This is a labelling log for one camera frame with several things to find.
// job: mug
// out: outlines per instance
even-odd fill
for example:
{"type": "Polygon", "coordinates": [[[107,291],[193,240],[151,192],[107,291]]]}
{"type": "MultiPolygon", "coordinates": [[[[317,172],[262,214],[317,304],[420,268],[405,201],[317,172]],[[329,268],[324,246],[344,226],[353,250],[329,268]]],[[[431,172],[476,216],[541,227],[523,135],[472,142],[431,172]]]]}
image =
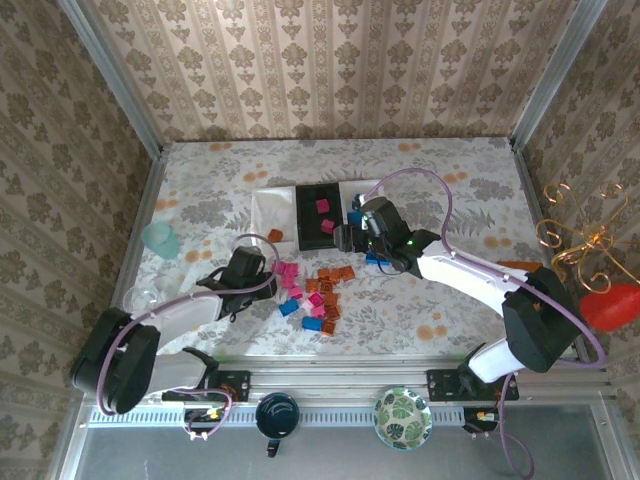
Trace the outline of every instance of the mug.
{"type": "Polygon", "coordinates": [[[270,393],[256,408],[258,430],[269,439],[267,457],[278,453],[280,440],[288,436],[298,425],[300,409],[296,401],[286,393],[270,393]]]}

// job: floral wallpaper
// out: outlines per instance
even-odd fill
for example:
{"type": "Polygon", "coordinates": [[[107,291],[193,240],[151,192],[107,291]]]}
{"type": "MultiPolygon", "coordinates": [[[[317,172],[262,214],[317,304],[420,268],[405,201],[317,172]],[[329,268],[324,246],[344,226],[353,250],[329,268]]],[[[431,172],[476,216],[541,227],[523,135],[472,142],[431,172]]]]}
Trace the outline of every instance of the floral wallpaper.
{"type": "Polygon", "coordinates": [[[0,1],[0,478],[44,478],[150,159],[55,1],[0,1]]]}
{"type": "Polygon", "coordinates": [[[507,136],[575,0],[89,0],[164,142],[507,136]]]}
{"type": "MultiPolygon", "coordinates": [[[[622,185],[631,202],[612,223],[613,233],[620,240],[640,240],[640,2],[608,2],[527,145],[527,157],[539,192],[550,182],[567,182],[589,222],[606,221],[620,206],[599,196],[600,183],[622,185]]],[[[543,200],[541,204],[550,217],[582,228],[575,203],[556,208],[543,200]]],[[[570,245],[577,239],[564,240],[570,245]]],[[[613,254],[640,276],[640,246],[618,244],[613,254]]],[[[604,255],[591,268],[629,281],[604,255]]],[[[609,351],[611,381],[618,387],[619,403],[640,453],[640,321],[602,341],[609,351]]]]}

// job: blue block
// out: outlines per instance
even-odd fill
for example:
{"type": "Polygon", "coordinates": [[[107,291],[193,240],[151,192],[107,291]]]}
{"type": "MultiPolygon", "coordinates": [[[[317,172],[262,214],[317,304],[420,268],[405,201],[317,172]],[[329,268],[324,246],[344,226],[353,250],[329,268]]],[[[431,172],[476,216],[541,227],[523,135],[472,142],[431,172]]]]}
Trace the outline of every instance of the blue block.
{"type": "Polygon", "coordinates": [[[292,298],[291,300],[287,300],[286,302],[284,302],[278,308],[280,309],[282,316],[286,317],[287,315],[290,315],[298,310],[300,308],[300,305],[298,304],[298,300],[292,298]]]}
{"type": "Polygon", "coordinates": [[[302,328],[305,330],[314,330],[319,332],[322,330],[322,319],[314,317],[304,317],[302,319],[302,328]]]}
{"type": "Polygon", "coordinates": [[[362,224],[362,214],[360,212],[348,212],[347,213],[347,223],[349,225],[361,225],[362,224]]]}
{"type": "Polygon", "coordinates": [[[377,265],[378,260],[380,261],[380,265],[391,265],[391,263],[384,257],[378,255],[376,258],[375,253],[367,253],[367,264],[368,265],[377,265]]]}

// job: table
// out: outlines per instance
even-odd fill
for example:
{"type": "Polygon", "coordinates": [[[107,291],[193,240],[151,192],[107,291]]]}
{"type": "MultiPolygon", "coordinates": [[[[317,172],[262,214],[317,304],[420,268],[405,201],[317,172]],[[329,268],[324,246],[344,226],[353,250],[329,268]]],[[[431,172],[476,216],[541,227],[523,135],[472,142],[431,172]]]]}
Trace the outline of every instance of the table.
{"type": "MultiPolygon", "coordinates": [[[[172,298],[225,265],[230,245],[250,223],[257,188],[382,178],[424,167],[453,191],[450,242],[491,261],[542,261],[513,154],[504,138],[382,139],[185,143],[171,147],[153,221],[179,235],[179,256],[165,261],[145,249],[136,285],[154,283],[172,298]]],[[[435,181],[401,176],[385,186],[410,228],[439,232],[446,197],[435,181]]],[[[504,336],[502,319],[466,295],[410,275],[382,274],[364,255],[335,249],[296,252],[301,284],[322,267],[352,265],[356,279],[340,284],[342,318],[328,337],[301,327],[303,312],[283,319],[278,303],[255,303],[228,320],[187,332],[163,353],[185,346],[220,355],[464,356],[504,336]]]]}

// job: bowl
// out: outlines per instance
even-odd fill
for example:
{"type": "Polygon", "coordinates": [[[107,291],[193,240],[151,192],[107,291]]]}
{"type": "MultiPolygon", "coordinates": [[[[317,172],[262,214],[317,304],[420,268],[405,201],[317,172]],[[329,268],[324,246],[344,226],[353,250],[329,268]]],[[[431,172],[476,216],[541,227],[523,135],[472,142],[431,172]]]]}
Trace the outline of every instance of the bowl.
{"type": "Polygon", "coordinates": [[[406,387],[384,392],[376,402],[373,424],[385,445],[405,452],[426,442],[433,427],[427,401],[406,387]]]}

